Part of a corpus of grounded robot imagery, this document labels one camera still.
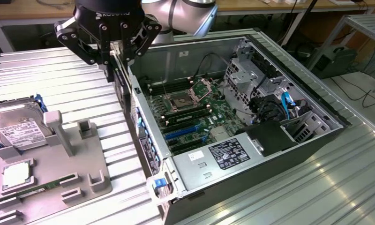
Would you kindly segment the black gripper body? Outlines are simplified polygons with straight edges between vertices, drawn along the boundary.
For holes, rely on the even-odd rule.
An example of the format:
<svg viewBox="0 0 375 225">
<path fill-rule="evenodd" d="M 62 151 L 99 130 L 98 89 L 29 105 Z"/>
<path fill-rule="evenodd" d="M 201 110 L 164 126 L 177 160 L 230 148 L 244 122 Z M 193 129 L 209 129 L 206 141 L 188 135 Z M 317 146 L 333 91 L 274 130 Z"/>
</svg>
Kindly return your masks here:
<svg viewBox="0 0 375 225">
<path fill-rule="evenodd" d="M 107 41 L 129 40 L 133 44 L 145 41 L 141 23 L 145 14 L 138 0 L 77 0 L 73 18 L 77 26 L 101 43 L 101 32 Z"/>
</svg>

